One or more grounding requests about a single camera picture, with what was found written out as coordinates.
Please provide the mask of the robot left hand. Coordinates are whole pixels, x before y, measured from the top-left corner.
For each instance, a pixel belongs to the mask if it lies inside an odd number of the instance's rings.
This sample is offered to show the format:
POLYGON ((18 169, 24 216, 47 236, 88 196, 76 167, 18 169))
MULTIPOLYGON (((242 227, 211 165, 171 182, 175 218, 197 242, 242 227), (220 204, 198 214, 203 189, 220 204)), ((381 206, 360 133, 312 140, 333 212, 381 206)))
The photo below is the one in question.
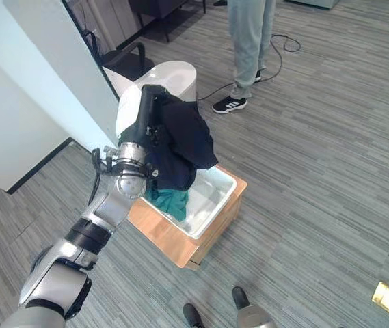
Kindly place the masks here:
POLYGON ((116 119, 118 145, 131 142, 148 149, 162 125, 161 110, 167 90, 161 85, 133 85, 121 96, 116 119))

